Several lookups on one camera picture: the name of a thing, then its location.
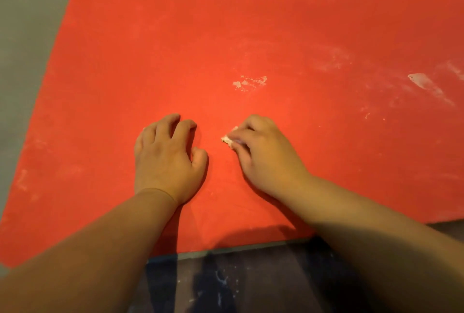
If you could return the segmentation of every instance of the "hand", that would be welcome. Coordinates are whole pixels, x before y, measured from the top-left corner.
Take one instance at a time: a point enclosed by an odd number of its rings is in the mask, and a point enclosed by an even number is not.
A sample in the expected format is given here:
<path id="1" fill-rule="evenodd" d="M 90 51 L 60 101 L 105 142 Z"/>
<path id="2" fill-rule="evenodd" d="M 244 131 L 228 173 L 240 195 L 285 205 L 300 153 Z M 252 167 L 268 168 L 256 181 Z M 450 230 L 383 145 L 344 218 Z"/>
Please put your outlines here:
<path id="1" fill-rule="evenodd" d="M 308 179 L 308 170 L 269 117 L 250 115 L 227 136 L 244 174 L 269 195 L 280 198 Z"/>
<path id="2" fill-rule="evenodd" d="M 179 122 L 171 137 L 172 126 L 179 118 L 179 114 L 167 115 L 145 127 L 138 136 L 134 147 L 136 194 L 146 188 L 157 188 L 180 205 L 200 187 L 208 154 L 204 149 L 194 147 L 190 162 L 187 141 L 196 123 L 192 120 Z"/>

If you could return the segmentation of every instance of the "left hand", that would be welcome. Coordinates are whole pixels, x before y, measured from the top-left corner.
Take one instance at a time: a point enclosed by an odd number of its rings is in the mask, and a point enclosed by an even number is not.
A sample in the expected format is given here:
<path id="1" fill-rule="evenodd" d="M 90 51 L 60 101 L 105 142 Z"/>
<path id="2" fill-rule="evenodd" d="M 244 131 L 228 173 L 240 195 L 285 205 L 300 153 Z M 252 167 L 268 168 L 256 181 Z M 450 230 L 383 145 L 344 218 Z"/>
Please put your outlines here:
<path id="1" fill-rule="evenodd" d="M 138 136 L 134 147 L 136 194 L 147 188 L 157 188 L 180 205 L 200 187 L 208 154 L 204 149 L 193 147 L 190 161 L 186 147 L 190 130 L 196 123 L 192 120 L 179 122 L 171 136 L 172 125 L 179 119 L 179 114 L 167 115 L 144 128 Z"/>

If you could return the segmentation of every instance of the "red board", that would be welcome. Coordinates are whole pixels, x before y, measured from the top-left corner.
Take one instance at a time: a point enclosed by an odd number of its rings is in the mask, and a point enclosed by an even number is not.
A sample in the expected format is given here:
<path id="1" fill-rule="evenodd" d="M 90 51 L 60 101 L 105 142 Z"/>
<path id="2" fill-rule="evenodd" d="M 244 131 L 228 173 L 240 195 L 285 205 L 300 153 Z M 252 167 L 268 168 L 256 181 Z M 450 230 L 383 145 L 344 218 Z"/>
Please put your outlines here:
<path id="1" fill-rule="evenodd" d="M 198 123 L 210 162 L 157 253 L 310 234 L 220 140 L 250 113 L 274 119 L 316 175 L 421 222 L 463 217 L 463 23 L 464 0 L 70 0 L 0 261 L 131 197 L 135 138 L 171 112 Z"/>

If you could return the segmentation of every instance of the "forearm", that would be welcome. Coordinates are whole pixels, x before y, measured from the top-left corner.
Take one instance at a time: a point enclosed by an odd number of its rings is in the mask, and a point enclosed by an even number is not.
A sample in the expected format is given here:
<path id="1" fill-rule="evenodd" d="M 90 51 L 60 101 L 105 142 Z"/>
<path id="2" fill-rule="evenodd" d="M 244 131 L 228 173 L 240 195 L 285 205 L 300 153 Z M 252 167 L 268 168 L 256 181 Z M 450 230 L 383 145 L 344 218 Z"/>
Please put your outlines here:
<path id="1" fill-rule="evenodd" d="M 12 270 L 0 282 L 0 311 L 124 311 L 177 204 L 147 190 Z"/>
<path id="2" fill-rule="evenodd" d="M 280 199 L 403 311 L 463 311 L 464 246 L 406 216 L 309 176 Z"/>

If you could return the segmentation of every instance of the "red paper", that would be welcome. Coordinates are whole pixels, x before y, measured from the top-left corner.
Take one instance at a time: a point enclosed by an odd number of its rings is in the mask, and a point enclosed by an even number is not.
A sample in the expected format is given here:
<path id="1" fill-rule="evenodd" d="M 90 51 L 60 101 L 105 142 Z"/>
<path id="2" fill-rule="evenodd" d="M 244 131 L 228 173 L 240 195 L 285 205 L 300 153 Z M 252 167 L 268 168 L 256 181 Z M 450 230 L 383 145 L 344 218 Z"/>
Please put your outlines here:
<path id="1" fill-rule="evenodd" d="M 463 217 L 463 23 L 464 0 L 70 0 L 0 261 L 131 197 L 134 141 L 172 112 L 198 123 L 209 169 L 156 253 L 311 233 L 250 188 L 221 142 L 250 113 L 270 116 L 316 175 L 421 222 Z"/>

